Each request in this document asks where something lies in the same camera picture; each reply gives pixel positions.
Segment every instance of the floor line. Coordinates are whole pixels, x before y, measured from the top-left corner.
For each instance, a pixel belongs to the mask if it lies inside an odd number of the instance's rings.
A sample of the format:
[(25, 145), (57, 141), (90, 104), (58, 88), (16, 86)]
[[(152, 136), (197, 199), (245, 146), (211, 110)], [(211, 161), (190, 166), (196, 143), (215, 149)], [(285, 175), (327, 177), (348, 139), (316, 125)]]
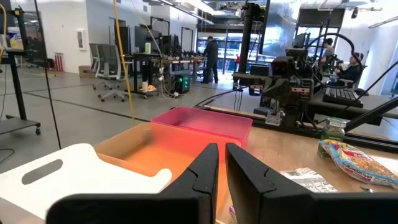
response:
[[(48, 99), (48, 100), (50, 99), (47, 96), (41, 96), (41, 95), (37, 95), (37, 94), (34, 94), (34, 93), (25, 92), (25, 94), (28, 94), (30, 96), (36, 96), (36, 97), (43, 98), (43, 99)], [(101, 109), (90, 107), (90, 106), (86, 106), (86, 105), (80, 105), (78, 103), (72, 103), (72, 102), (68, 102), (68, 101), (64, 101), (64, 100), (57, 100), (57, 99), (54, 99), (54, 98), (52, 100), (56, 101), (56, 102), (66, 103), (66, 104), (73, 105), (73, 106), (79, 106), (79, 107), (82, 107), (82, 108), (86, 108), (86, 109), (91, 109), (91, 110), (107, 113), (107, 114), (113, 114), (113, 115), (116, 115), (116, 116), (121, 116), (123, 118), (130, 118), (130, 119), (132, 118), (131, 116), (128, 116), (128, 115), (125, 115), (125, 114), (119, 114), (119, 113), (115, 113), (115, 112), (112, 112), (112, 111), (101, 110)], [(143, 122), (150, 122), (149, 120), (142, 119), (142, 118), (134, 118), (134, 119), (136, 119), (138, 121), (143, 121)]]

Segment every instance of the desk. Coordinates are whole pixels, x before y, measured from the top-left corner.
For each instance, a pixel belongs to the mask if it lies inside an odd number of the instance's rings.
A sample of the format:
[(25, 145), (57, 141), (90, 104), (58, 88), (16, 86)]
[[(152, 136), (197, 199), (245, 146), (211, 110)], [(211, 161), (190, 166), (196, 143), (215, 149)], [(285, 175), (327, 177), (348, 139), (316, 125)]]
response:
[[(317, 149), (317, 139), (254, 127), (250, 132), (246, 147), (246, 150), (253, 156), (277, 171), (309, 167), (322, 175), (340, 192), (362, 192), (359, 188), (361, 186), (377, 192), (398, 193), (398, 190), (392, 187), (365, 184), (353, 179), (340, 170), (332, 160), (320, 159)], [(398, 154), (360, 149), (398, 174)], [(228, 197), (224, 201), (221, 211), (217, 213), (217, 219), (229, 223), (231, 218), (228, 208), (231, 205), (231, 197)]]
[[(345, 105), (323, 102), (324, 94), (324, 91), (317, 93), (309, 102), (307, 112), (311, 119), (314, 119), (315, 114), (333, 116), (346, 107)], [(360, 100), (363, 102), (363, 108), (351, 106), (338, 117), (352, 120), (389, 101), (389, 98), (385, 96), (369, 95), (363, 96)], [(382, 117), (398, 119), (398, 109), (394, 108), (393, 110), (385, 113)], [(375, 118), (374, 120), (370, 121), (369, 124), (380, 125), (382, 117)]]

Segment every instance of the cutting board handle hole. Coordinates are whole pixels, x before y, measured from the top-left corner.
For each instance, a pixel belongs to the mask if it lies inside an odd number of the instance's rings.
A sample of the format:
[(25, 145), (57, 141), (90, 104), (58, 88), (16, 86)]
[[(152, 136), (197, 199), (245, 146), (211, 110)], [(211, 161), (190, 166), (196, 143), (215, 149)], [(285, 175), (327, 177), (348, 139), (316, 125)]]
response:
[(36, 181), (40, 180), (41, 178), (43, 178), (47, 175), (50, 175), (50, 174), (54, 173), (55, 171), (61, 169), (62, 164), (63, 164), (62, 160), (57, 159), (55, 161), (49, 162), (48, 164), (46, 164), (44, 166), (34, 169), (34, 170), (26, 173), (22, 177), (22, 183), (24, 185), (28, 185), (33, 182), (36, 182)]

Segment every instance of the cardboard box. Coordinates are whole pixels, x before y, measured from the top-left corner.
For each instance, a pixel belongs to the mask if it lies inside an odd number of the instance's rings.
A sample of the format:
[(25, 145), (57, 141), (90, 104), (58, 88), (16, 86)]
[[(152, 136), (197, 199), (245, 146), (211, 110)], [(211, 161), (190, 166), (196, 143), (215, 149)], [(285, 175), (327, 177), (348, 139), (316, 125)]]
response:
[(91, 71), (91, 66), (89, 65), (80, 65), (79, 76), (80, 78), (95, 78), (95, 72)]

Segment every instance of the jar lid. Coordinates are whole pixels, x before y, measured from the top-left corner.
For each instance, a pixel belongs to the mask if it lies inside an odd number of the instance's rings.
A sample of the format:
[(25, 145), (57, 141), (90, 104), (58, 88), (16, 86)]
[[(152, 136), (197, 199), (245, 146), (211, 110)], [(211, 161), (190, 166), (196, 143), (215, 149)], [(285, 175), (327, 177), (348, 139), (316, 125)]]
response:
[(336, 128), (345, 128), (347, 122), (339, 118), (328, 118), (329, 125)]

